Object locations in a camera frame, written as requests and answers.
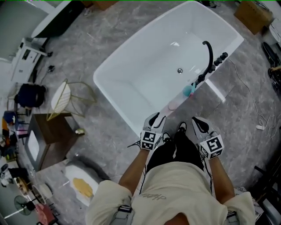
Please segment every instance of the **person's right arm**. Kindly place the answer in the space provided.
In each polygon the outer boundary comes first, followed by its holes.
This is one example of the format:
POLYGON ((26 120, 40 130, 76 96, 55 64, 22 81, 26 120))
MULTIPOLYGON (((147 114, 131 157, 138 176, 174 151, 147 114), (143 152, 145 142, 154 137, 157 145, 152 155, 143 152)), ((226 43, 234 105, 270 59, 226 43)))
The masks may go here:
POLYGON ((235 197, 234 187, 218 157, 210 159, 209 163, 213 176, 216 199, 221 204, 224 204, 229 199, 235 197))

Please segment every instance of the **beige t-shirt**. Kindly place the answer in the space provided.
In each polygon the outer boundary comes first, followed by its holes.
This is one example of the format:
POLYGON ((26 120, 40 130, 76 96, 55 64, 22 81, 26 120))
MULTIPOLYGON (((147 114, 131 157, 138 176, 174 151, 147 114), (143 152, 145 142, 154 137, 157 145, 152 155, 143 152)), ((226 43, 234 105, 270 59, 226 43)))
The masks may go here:
MULTIPOLYGON (((228 211, 236 211, 241 225, 255 224, 249 192, 220 204, 210 193, 202 170, 191 163, 171 162, 151 169, 140 195, 132 198, 132 225, 163 225, 178 213, 190 225, 223 225, 228 211)), ((87 225, 103 225, 112 218, 130 191, 112 181, 103 181, 86 213, 87 225)))

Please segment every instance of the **shirt sleeve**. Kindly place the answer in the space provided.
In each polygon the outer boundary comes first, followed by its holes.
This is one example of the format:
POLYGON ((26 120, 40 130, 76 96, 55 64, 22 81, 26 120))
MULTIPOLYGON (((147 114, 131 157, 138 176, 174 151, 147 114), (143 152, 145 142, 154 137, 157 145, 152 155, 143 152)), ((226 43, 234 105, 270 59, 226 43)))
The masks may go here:
POLYGON ((255 208, 250 192, 242 193, 224 203, 228 211, 236 211, 241 225, 252 225, 256 222, 255 208))
POLYGON ((123 200, 132 198, 131 192, 112 181, 102 181, 86 212, 87 225, 103 225, 112 218, 123 200))

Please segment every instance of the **teal object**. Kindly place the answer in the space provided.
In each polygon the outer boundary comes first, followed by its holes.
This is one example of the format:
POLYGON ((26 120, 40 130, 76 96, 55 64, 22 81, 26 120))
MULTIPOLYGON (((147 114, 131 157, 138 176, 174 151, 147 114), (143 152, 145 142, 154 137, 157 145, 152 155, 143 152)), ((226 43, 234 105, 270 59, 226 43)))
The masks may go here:
POLYGON ((194 92, 195 92, 195 82, 192 85, 185 86, 183 89, 183 94, 186 97, 192 96, 194 94, 194 92))

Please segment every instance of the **floor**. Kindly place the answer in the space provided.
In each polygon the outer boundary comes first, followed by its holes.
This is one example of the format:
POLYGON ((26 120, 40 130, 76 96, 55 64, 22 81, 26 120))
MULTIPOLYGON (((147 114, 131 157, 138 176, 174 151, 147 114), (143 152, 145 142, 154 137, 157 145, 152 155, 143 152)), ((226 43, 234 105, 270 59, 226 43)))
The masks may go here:
MULTIPOLYGON (((75 116, 80 127, 86 130, 86 135, 70 150, 68 159, 86 157, 97 163, 114 181, 120 179, 133 161, 138 148, 127 146, 138 138, 95 86, 93 73, 137 30, 180 3, 182 2, 120 1, 107 11, 94 10, 89 15, 84 15, 83 12, 62 36, 48 42, 47 50, 54 54, 42 61, 42 70, 36 81, 49 88, 46 103, 40 108, 40 112, 47 112, 51 94, 65 78, 88 83, 97 95, 97 104, 86 109, 85 119, 75 116), (48 65, 55 65, 56 69, 43 78, 48 65)), ((259 113, 266 119, 270 115, 278 116, 281 104, 267 75, 270 65, 261 48, 261 36, 252 35, 234 17, 233 13, 237 8, 234 2, 220 4, 220 7, 213 10, 245 39, 230 59, 235 63, 241 79, 249 86, 259 113)), ((272 129, 267 137, 264 131, 256 129, 260 116, 249 90, 238 79, 230 61, 225 61, 210 81, 223 97, 218 97, 209 85, 203 84, 192 98, 168 117, 165 129, 173 133, 178 123, 184 120, 188 124, 187 135, 195 141, 191 117, 202 116, 211 120, 224 141, 225 150, 220 159, 225 170, 234 186, 248 188, 260 176, 254 166, 264 168, 275 151, 280 141, 279 130, 273 138, 269 138, 274 133, 272 129)), ((270 120, 269 123, 272 126, 274 121, 270 120)), ((61 212, 59 220, 62 224, 83 225, 86 207, 75 198, 69 184, 65 185, 68 180, 64 177, 63 170, 67 161, 33 174, 32 179, 37 183, 46 182, 53 189, 54 196, 50 201, 61 212)))

